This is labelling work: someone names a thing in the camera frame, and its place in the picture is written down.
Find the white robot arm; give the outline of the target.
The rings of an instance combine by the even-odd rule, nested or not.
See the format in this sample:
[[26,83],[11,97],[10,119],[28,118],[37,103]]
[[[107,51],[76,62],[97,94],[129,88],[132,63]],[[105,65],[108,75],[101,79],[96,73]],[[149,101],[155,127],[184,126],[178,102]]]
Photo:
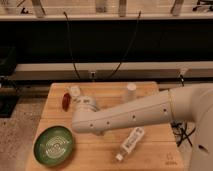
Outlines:
[[173,88],[99,111],[80,103],[71,125],[76,133],[100,133],[172,121],[195,123],[189,171],[213,171],[212,83]]

